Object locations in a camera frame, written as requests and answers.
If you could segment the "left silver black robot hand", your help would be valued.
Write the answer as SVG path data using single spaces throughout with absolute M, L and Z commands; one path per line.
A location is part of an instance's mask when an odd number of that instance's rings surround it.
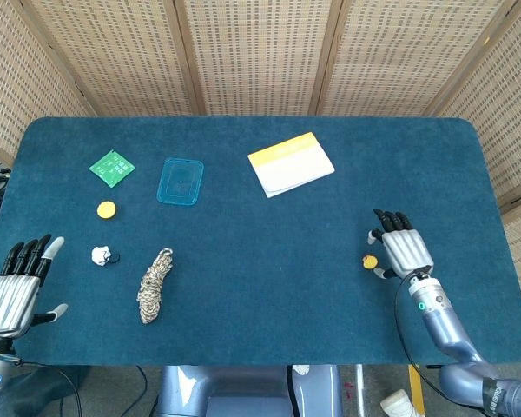
M 66 303 L 43 314 L 34 312 L 51 263 L 63 244 L 63 237 L 45 235 L 11 248 L 0 270 L 0 338 L 18 339 L 29 328 L 57 321 L 66 313 Z

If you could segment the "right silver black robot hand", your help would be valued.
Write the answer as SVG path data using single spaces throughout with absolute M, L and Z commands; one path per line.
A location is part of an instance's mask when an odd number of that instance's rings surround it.
M 430 274 L 434 262 L 423 238 L 401 212 L 383 211 L 375 208 L 373 213 L 381 223 L 382 230 L 374 228 L 367 234 L 369 245 L 380 242 L 388 256 L 391 267 L 384 269 L 369 266 L 380 279 L 411 277 L 412 274 Z

